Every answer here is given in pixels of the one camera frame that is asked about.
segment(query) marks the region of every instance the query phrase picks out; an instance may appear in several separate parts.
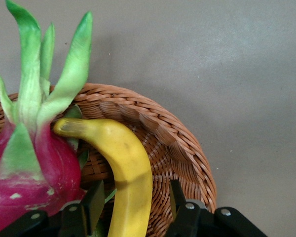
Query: silver screw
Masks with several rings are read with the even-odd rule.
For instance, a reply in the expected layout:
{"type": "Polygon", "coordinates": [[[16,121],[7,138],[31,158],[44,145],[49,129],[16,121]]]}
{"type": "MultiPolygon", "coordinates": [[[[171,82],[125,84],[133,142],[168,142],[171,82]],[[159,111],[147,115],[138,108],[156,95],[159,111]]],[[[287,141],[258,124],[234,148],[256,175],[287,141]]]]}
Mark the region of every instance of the silver screw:
{"type": "Polygon", "coordinates": [[[231,216],[231,212],[228,209],[224,208],[221,210],[221,212],[222,212],[222,215],[224,216],[231,216]]]}
{"type": "Polygon", "coordinates": [[[190,209],[190,210],[193,210],[195,208],[195,206],[193,205],[193,203],[187,203],[187,204],[185,204],[185,207],[187,209],[190,209]]]}
{"type": "Polygon", "coordinates": [[[40,214],[36,213],[31,216],[31,219],[34,220],[34,219],[37,219],[38,217],[40,217],[40,214]]]}
{"type": "Polygon", "coordinates": [[[72,206],[71,208],[69,208],[69,211],[76,211],[77,207],[76,206],[72,206]]]}

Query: gray surface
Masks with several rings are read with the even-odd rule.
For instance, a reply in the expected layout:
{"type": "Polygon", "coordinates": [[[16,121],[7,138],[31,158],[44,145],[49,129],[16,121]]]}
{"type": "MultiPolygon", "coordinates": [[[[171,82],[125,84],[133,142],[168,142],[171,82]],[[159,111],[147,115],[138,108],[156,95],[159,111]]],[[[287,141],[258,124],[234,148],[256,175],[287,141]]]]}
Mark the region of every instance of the gray surface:
{"type": "MultiPolygon", "coordinates": [[[[94,13],[89,82],[167,108],[202,144],[218,206],[269,236],[296,236],[296,1],[18,0],[56,27],[52,81],[94,13]]],[[[0,74],[20,77],[16,23],[0,0],[0,74]]]]}

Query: basket of fruit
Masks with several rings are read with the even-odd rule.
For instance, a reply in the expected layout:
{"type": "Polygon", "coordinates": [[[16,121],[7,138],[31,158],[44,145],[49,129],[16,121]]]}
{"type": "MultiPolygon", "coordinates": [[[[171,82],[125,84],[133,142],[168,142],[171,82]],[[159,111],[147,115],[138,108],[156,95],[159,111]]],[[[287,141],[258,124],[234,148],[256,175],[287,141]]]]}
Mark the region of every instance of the basket of fruit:
{"type": "MultiPolygon", "coordinates": [[[[148,192],[149,213],[143,218],[147,220],[143,236],[162,237],[166,233],[172,220],[171,179],[179,179],[186,198],[201,200],[209,211],[214,212],[216,186],[209,163],[197,139],[179,119],[155,101],[129,89],[86,83],[92,35],[91,13],[84,16],[77,28],[59,82],[50,86],[53,26],[48,28],[41,41],[40,28],[34,17],[12,1],[6,2],[19,26],[22,75],[19,93],[11,95],[6,94],[0,77],[0,220],[13,221],[25,210],[35,208],[53,215],[64,203],[81,199],[83,190],[88,189],[92,182],[103,180],[105,190],[117,187],[115,198],[106,203],[101,215],[108,229],[110,224],[113,225],[112,216],[117,215],[114,212],[117,199],[125,198],[117,193],[131,183],[129,180],[137,172],[133,164],[139,163],[131,152],[116,151],[119,145],[126,147],[127,151],[137,146],[140,151],[136,152],[142,154],[145,151],[143,156],[147,156],[147,160],[140,160],[137,166],[138,170],[148,167],[150,176],[147,177],[152,185],[148,192]],[[60,132],[56,132],[57,135],[53,132],[53,129],[57,131],[57,123],[64,121],[63,117],[67,117],[68,111],[74,107],[80,112],[78,123],[104,121],[100,125],[92,123],[94,127],[108,128],[98,142],[95,137],[101,132],[90,129],[86,132],[91,140],[81,136],[79,138],[84,141],[80,140],[72,149],[68,145],[74,144],[72,140],[65,140],[59,136],[60,132]],[[131,134],[118,137],[121,124],[131,134]],[[81,166],[76,157],[85,151],[88,156],[81,166]],[[121,161],[117,164],[123,166],[124,173],[116,171],[110,156],[128,159],[129,164],[121,161]]],[[[136,201],[129,206],[145,199],[145,192],[144,185],[138,183],[132,191],[136,201]]],[[[128,236],[123,235],[118,227],[110,227],[110,231],[112,228],[120,233],[119,236],[128,236]]]]}

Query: metal bolt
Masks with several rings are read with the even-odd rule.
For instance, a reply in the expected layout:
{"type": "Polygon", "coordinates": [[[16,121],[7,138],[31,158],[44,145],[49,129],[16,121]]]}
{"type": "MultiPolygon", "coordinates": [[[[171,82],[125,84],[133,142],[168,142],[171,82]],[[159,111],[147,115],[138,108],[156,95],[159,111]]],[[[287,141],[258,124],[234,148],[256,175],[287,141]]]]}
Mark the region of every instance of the metal bolt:
{"type": "Polygon", "coordinates": [[[72,206],[71,208],[69,208],[69,211],[76,211],[77,207],[76,206],[72,206]]]}
{"type": "Polygon", "coordinates": [[[195,208],[195,206],[193,205],[193,203],[187,203],[187,204],[185,204],[185,207],[187,209],[190,209],[190,210],[193,210],[195,208]]]}
{"type": "Polygon", "coordinates": [[[222,215],[224,216],[231,216],[231,212],[228,209],[224,208],[221,210],[221,212],[222,212],[222,215]]]}
{"type": "Polygon", "coordinates": [[[37,219],[38,217],[40,217],[40,214],[36,213],[31,216],[31,219],[34,220],[34,219],[37,219]]]}

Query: banana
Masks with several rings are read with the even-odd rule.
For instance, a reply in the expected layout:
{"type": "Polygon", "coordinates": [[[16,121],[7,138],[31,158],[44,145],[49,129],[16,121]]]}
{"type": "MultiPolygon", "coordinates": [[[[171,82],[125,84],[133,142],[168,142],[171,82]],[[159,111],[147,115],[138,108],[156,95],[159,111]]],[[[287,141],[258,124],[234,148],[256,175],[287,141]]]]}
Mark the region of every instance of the banana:
{"type": "Polygon", "coordinates": [[[108,237],[144,237],[151,209],[152,173],[136,135],[112,119],[62,118],[54,132],[85,140],[109,162],[117,192],[108,237]]]}

